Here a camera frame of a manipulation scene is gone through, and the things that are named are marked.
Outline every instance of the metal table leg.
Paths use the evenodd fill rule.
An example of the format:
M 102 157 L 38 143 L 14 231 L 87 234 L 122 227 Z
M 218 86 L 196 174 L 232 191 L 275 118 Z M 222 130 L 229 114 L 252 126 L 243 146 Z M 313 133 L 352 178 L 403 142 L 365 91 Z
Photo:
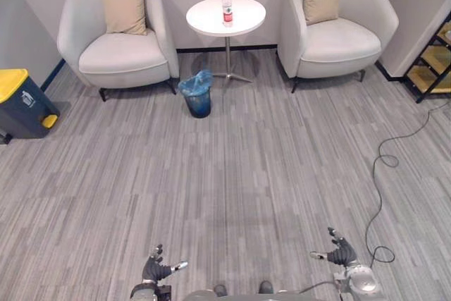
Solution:
M 237 73 L 233 73 L 231 71 L 231 67 L 230 67 L 230 37 L 225 37 L 225 47 L 226 47 L 225 48 L 226 73 L 214 73 L 213 76 L 225 77 L 227 80 L 236 79 L 236 80 L 252 82 L 252 80 L 250 80 L 249 78 L 246 78 Z

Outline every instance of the black cable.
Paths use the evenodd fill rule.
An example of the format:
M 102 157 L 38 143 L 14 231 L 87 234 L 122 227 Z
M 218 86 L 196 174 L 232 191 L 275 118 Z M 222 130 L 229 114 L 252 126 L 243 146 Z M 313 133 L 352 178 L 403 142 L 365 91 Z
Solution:
M 439 106 L 439 107 L 435 107 L 434 109 L 430 109 L 430 110 L 428 111 L 428 115 L 427 115 L 427 117 L 426 117 L 426 121 L 423 123 L 423 125 L 420 126 L 420 128 L 418 128 L 418 129 L 415 130 L 414 132 L 412 132 L 412 133 L 410 133 L 410 134 L 408 134 L 408 135 L 400 135 L 400 136 L 397 136 L 397 137 L 389 137 L 388 139 L 385 139 L 384 141 L 382 141 L 382 142 L 379 144 L 379 146 L 378 146 L 378 156 L 377 156 L 377 157 L 374 159 L 374 161 L 373 161 L 373 170 L 372 170 L 373 184 L 374 184 L 374 187 L 376 187 L 376 191 L 377 191 L 378 196 L 379 196 L 378 211 L 374 214 L 374 216 L 373 216 L 373 217 L 371 218 L 371 220 L 368 222 L 368 225 L 366 226 L 366 229 L 365 229 L 365 245 L 366 245 L 366 250 L 367 250 L 368 253 L 371 255 L 371 264 L 369 265 L 370 268 L 372 268 L 373 263 L 374 263 L 375 261 L 381 262 L 381 263 L 384 263 L 384 264 L 388 264 L 388 263 L 390 263 L 390 262 L 395 261 L 395 253 L 394 253 L 390 248 L 388 248 L 388 247 L 386 247 L 386 246 L 379 245 L 379 246 L 376 246 L 376 247 L 374 248 L 374 250 L 371 251 L 370 248 L 369 248 L 369 245 L 368 245 L 368 231 L 369 231 L 369 228 L 370 228 L 371 224 L 373 223 L 374 219 L 375 219 L 375 218 L 379 215 L 379 213 L 381 212 L 382 206 L 383 206 L 383 200 L 382 200 L 381 189 L 378 187 L 378 184 L 377 184 L 377 181 L 376 181 L 376 162 L 380 159 L 380 160 L 382 160 L 382 162 L 383 162 L 384 165 L 386 165 L 386 166 L 388 166 L 388 167 L 391 167 L 391 168 L 395 168 L 395 167 L 397 167 L 397 166 L 400 164 L 400 160 L 399 160 L 396 156 L 394 156 L 394 155 L 392 155 L 392 154 L 383 154 L 383 153 L 382 153 L 382 146 L 383 146 L 383 144 L 385 144 L 386 142 L 389 142 L 389 141 L 391 141 L 391 140 L 403 139 L 403 138 L 406 138 L 406 137 L 413 137 L 413 136 L 416 135 L 420 130 L 422 130 L 423 128 L 426 127 L 426 125 L 427 125 L 428 122 L 429 122 L 429 118 L 431 117 L 431 112 L 433 112 L 433 111 L 435 111 L 435 110 L 437 110 L 437 109 L 441 109 L 442 107 L 448 105 L 450 102 L 451 102 L 451 100 L 448 100 L 448 101 L 445 102 L 443 105 L 441 105 L 441 106 Z M 384 250 L 389 251 L 389 252 L 392 254 L 393 257 L 392 257 L 391 259 L 388 259 L 388 260 L 376 258 L 376 253 L 377 253 L 377 251 L 378 251 L 379 249 L 384 249 Z
M 329 284 L 331 284 L 331 285 L 335 285 L 335 282 L 333 282 L 333 281 L 323 281 L 323 282 L 316 283 L 316 284 L 314 284 L 314 285 L 311 285 L 311 286 L 308 287 L 308 288 L 305 288 L 305 289 L 299 291 L 299 294 L 308 292 L 309 290 L 312 290 L 313 288 L 319 287 L 320 285 L 325 285 L 325 284 L 327 284 L 327 283 L 329 283 Z

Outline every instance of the robotic arm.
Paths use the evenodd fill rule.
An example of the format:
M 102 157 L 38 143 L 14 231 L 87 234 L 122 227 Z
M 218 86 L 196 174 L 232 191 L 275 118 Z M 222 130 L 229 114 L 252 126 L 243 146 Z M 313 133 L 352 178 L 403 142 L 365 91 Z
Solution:
M 338 290 L 341 293 L 350 293 L 354 301 L 386 301 L 381 285 L 371 268 L 357 261 L 354 248 L 339 232 L 331 227 L 328 230 L 333 237 L 332 243 L 338 248 L 329 253 L 310 252 L 310 256 L 344 266 L 344 271 L 333 276 Z
M 188 262 L 181 261 L 173 266 L 164 266 L 160 264 L 163 260 L 163 257 L 161 257 L 161 253 L 163 252 L 162 247 L 162 245 L 156 246 L 150 254 L 150 257 L 142 270 L 142 282 L 133 288 L 130 295 L 131 300 L 171 300 L 171 286 L 158 286 L 157 283 L 161 279 L 170 276 L 172 273 L 186 268 Z

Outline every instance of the blue trash can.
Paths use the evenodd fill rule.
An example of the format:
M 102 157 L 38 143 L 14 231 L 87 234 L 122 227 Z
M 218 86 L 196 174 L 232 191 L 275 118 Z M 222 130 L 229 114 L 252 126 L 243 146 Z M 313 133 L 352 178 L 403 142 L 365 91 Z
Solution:
M 191 115 L 195 118 L 205 118 L 211 112 L 211 79 L 209 70 L 201 70 L 194 77 L 180 81 L 178 84 L 178 89 L 183 94 Z

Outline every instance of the armchair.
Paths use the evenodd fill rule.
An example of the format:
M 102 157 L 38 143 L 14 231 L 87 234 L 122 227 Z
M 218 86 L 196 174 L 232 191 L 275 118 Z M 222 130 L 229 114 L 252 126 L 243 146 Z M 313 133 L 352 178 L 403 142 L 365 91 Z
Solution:
M 178 57 L 161 0 L 144 0 L 147 35 L 106 33 L 102 0 L 66 0 L 57 45 L 87 86 L 128 88 L 179 78 Z
M 278 58 L 292 93 L 300 78 L 350 74 L 375 63 L 398 26 L 388 0 L 340 0 L 339 18 L 306 24 L 303 0 L 283 0 Z

